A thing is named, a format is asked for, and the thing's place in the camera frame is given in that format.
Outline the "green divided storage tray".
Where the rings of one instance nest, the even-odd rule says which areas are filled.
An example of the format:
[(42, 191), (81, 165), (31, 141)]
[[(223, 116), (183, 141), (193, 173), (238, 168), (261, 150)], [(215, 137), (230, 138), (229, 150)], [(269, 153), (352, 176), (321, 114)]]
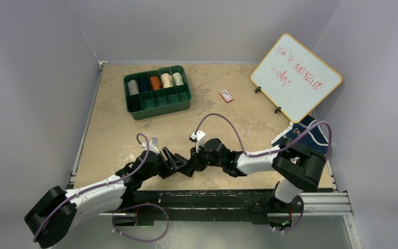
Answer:
[[(130, 80), (137, 80), (142, 76), (158, 76), (164, 73), (180, 72), (184, 79), (184, 85), (163, 88), (159, 90), (151, 90), (136, 95), (129, 95), (127, 83)], [(191, 91), (188, 83), (187, 75), (184, 67), (181, 65), (173, 65), (161, 67), (157, 70), (144, 71), (129, 74), (123, 77), (123, 86), (125, 94), (125, 103), (127, 112), (134, 120), (143, 120), (151, 117), (161, 116), (165, 114), (180, 112), (187, 110), (191, 106)]]

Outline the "black striped underwear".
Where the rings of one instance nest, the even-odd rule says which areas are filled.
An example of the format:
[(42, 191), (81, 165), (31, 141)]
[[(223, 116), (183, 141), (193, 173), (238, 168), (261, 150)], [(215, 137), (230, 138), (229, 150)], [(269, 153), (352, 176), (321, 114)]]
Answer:
[(182, 173), (187, 177), (192, 177), (195, 170), (189, 166), (188, 161), (185, 160), (177, 160), (174, 162), (173, 173)]

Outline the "navy white underwear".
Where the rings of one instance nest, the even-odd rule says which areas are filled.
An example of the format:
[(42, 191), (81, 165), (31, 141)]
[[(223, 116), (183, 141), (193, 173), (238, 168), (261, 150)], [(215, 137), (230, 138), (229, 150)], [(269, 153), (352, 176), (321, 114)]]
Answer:
[[(271, 140), (271, 145), (279, 145), (284, 139), (291, 138), (295, 139), (307, 130), (310, 126), (316, 123), (317, 120), (308, 115), (304, 117), (299, 123), (290, 122), (288, 127), (284, 129), (279, 135)], [(328, 151), (328, 141), (327, 137), (323, 134), (320, 127), (315, 127), (309, 131), (302, 139), (299, 140), (300, 143), (313, 148), (319, 153), (327, 154)]]

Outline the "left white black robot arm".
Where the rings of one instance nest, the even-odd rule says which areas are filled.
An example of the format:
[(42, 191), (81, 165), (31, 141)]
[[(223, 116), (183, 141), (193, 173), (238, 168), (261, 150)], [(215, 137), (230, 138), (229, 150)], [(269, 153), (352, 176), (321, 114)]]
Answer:
[(100, 213), (128, 212), (134, 205), (134, 192), (154, 176), (167, 178), (183, 169), (188, 160), (172, 154), (144, 150), (114, 175), (98, 183), (76, 189), (50, 188), (26, 214), (24, 221), (34, 242), (48, 248), (61, 241), (68, 231)]

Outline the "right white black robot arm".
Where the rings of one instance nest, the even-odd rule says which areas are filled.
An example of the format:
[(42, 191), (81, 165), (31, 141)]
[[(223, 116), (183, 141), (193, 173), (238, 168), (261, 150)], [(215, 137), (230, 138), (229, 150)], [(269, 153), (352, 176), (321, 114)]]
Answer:
[(249, 157), (242, 151), (225, 147), (219, 139), (211, 139), (190, 150), (187, 166), (195, 171), (220, 167), (229, 176), (247, 176), (253, 173), (276, 171), (284, 179), (274, 188), (270, 204), (283, 211), (302, 192), (316, 192), (326, 157), (316, 150), (290, 138), (270, 150), (261, 151), (260, 157)]

